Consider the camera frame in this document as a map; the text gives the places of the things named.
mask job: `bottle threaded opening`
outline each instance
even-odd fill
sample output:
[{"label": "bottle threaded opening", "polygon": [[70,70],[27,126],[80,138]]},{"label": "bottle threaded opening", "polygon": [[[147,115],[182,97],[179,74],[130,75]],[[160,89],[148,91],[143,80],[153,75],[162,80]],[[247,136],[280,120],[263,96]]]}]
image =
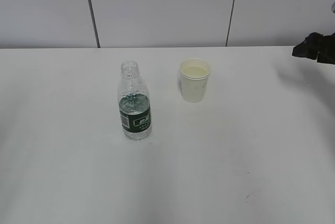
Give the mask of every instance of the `bottle threaded opening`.
[{"label": "bottle threaded opening", "polygon": [[126,61],[121,65],[121,76],[125,79],[133,79],[140,76],[138,64],[135,61]]}]

